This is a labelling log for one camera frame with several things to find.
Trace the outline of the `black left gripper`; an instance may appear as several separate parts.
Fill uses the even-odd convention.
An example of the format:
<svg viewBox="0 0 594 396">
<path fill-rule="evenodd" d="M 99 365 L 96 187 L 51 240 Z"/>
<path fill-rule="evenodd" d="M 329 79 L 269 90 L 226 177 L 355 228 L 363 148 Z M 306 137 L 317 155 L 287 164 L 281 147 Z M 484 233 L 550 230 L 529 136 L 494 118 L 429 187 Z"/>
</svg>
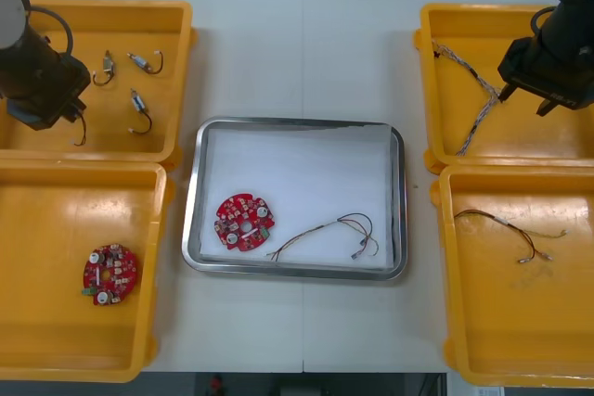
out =
<svg viewBox="0 0 594 396">
<path fill-rule="evenodd" d="M 17 59 L 6 66 L 6 111 L 35 131 L 49 129 L 61 118 L 76 122 L 84 115 L 80 95 L 89 84 L 87 67 L 75 57 Z"/>
</svg>

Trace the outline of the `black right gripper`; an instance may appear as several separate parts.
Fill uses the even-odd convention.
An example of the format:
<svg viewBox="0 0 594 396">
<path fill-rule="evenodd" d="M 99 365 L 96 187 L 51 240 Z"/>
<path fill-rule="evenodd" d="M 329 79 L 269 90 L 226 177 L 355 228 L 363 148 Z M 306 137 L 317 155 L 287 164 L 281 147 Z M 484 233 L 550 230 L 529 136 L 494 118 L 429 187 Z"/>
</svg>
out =
<svg viewBox="0 0 594 396">
<path fill-rule="evenodd" d="M 505 85 L 498 100 L 505 102 L 521 89 L 542 98 L 536 114 L 544 117 L 557 107 L 585 109 L 593 104 L 593 49 L 580 48 L 563 61 L 537 37 L 512 42 L 497 71 Z"/>
</svg>

